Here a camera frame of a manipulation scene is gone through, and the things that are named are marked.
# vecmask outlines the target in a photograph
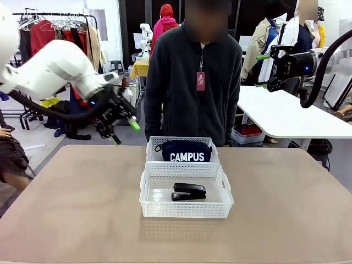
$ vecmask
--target black skirt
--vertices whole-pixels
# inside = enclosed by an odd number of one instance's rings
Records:
[[[14,173],[27,177],[26,170],[29,160],[19,144],[11,137],[0,137],[0,181],[6,183],[3,178],[5,172]]]

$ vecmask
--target pink scarf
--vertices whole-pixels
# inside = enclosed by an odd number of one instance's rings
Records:
[[[163,33],[163,25],[176,24],[176,20],[169,16],[162,17],[154,26],[155,40],[157,40]]]

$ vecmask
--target zipper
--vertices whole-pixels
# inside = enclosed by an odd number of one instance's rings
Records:
[[[201,73],[203,71],[203,56],[204,56],[204,48],[202,48],[202,52],[200,55],[200,65],[199,65],[199,72]],[[198,133],[197,136],[200,136],[200,130],[201,130],[201,124],[202,124],[202,118],[201,118],[201,98],[203,97],[203,92],[198,91]]]

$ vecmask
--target man in black jacket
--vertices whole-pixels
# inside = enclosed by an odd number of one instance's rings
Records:
[[[182,26],[158,39],[144,103],[147,139],[199,136],[230,144],[242,66],[242,50],[227,34],[230,3],[188,0]]]

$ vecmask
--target black stapler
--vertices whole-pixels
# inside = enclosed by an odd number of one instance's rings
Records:
[[[173,201],[205,199],[207,194],[204,186],[188,183],[175,183],[174,191],[171,194]]]

